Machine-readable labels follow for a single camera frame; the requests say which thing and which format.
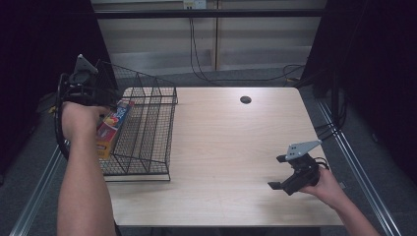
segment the black wire rack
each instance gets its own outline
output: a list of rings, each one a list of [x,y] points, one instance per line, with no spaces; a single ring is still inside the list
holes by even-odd
[[[99,61],[96,67],[97,81],[112,83],[122,99],[135,102],[118,131],[110,157],[100,160],[103,175],[166,175],[170,180],[172,129],[178,103],[175,85],[106,62]]]

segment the black circle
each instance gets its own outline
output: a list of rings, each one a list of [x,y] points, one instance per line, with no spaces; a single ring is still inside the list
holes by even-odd
[[[249,96],[242,96],[240,97],[240,101],[244,104],[249,104],[252,101],[252,98]]]

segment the table top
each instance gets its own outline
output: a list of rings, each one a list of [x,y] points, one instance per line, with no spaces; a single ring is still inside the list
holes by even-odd
[[[114,217],[127,226],[341,225],[315,197],[268,182],[293,174],[276,157],[317,139],[295,88],[177,88],[171,181],[109,182]],[[250,96],[244,104],[241,96]],[[309,154],[325,157],[321,147]]]

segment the snack box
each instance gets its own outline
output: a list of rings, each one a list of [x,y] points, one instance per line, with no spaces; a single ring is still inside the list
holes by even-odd
[[[98,125],[95,140],[99,158],[108,159],[110,157],[118,131],[134,105],[134,101],[120,100],[117,103],[117,112],[110,112]]]

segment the hand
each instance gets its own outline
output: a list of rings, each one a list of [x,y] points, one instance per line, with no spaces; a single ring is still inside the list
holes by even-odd
[[[343,204],[344,201],[348,201],[347,196],[340,188],[337,180],[333,174],[322,167],[320,170],[319,183],[316,186],[306,186],[300,190],[302,193],[311,194],[316,196],[319,200],[329,205],[331,208],[335,208]]]
[[[99,115],[110,111],[106,107],[83,106],[74,102],[64,102],[62,109],[62,132],[68,141],[78,136],[94,135]]]

